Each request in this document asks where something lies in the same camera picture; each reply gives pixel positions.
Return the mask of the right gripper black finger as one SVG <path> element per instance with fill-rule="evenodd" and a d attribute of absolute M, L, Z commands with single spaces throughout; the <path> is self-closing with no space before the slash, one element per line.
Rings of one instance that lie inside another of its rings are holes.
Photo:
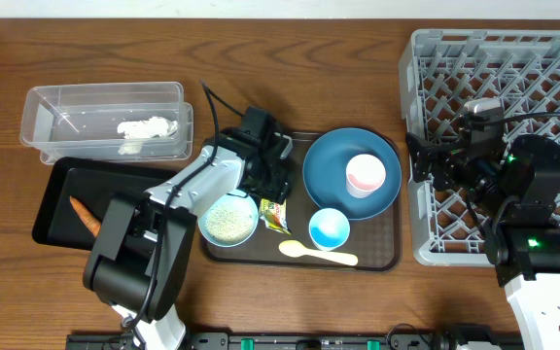
<path fill-rule="evenodd" d="M 405 135 L 405 143 L 410 152 L 432 152 L 438 149 L 437 145 L 411 132 Z"/>
<path fill-rule="evenodd" d="M 435 163 L 432 147 L 409 148 L 409 154 L 413 180 L 417 183 L 426 181 Z"/>

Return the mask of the green snack wrapper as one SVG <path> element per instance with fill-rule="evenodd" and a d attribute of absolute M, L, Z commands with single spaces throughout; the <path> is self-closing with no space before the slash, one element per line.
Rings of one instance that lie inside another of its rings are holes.
<path fill-rule="evenodd" d="M 279 204 L 262 198 L 259 215 L 266 228 L 288 235 L 291 234 L 287 222 L 286 202 Z"/>

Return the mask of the pink white cup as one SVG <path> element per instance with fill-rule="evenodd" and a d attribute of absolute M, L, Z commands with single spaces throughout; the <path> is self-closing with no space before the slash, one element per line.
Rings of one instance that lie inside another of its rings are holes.
<path fill-rule="evenodd" d="M 376 156 L 360 154 L 346 165 L 347 191 L 356 198 L 365 198 L 378 190 L 386 180 L 386 168 Z"/>

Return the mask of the light blue bowl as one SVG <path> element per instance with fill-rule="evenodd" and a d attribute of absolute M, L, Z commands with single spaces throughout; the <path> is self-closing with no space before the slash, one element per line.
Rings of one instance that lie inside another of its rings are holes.
<path fill-rule="evenodd" d="M 244 191 L 234 190 L 219 198 L 197 223 L 207 242 L 231 248 L 252 236 L 259 219 L 255 200 Z"/>

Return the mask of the small blue cup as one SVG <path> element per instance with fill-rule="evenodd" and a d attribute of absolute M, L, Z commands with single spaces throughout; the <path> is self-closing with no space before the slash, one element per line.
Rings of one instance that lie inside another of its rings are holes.
<path fill-rule="evenodd" d="M 350 235 L 350 223 L 339 210 L 320 209 L 310 218 L 308 232 L 318 249 L 331 251 L 347 241 Z"/>

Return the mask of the white napkin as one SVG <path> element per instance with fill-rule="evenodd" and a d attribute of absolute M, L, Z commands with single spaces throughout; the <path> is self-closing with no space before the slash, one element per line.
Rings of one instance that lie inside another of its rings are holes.
<path fill-rule="evenodd" d="M 178 127 L 176 121 L 153 116 L 143 121 L 121 122 L 117 127 L 117 133 L 122 134 L 124 139 L 148 139 L 170 136 L 178 130 Z"/>

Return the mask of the orange carrot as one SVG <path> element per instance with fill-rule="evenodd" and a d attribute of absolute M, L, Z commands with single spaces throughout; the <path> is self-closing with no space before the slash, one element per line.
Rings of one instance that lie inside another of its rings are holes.
<path fill-rule="evenodd" d="M 96 238 L 101 230 L 101 222 L 85 207 L 85 205 L 77 198 L 70 196 L 69 201 L 84 224 L 94 238 Z"/>

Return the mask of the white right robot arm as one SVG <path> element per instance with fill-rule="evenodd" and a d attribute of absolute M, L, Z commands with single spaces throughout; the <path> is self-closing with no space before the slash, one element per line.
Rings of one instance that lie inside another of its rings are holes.
<path fill-rule="evenodd" d="M 507 144 L 508 119 L 469 113 L 454 143 L 434 144 L 414 133 L 405 143 L 412 178 L 439 191 L 459 188 L 484 252 L 506 291 L 527 349 L 560 349 L 560 145 L 538 134 Z"/>

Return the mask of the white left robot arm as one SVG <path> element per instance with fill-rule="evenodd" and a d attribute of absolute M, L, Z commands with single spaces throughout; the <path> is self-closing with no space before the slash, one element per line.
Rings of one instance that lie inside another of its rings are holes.
<path fill-rule="evenodd" d="M 222 196 L 241 190 L 282 203 L 295 175 L 293 147 L 267 111 L 249 107 L 237 127 L 217 129 L 198 158 L 140 199 L 114 196 L 83 274 L 84 286 L 122 316 L 123 333 L 104 349 L 177 349 L 186 335 L 178 296 L 196 221 Z"/>

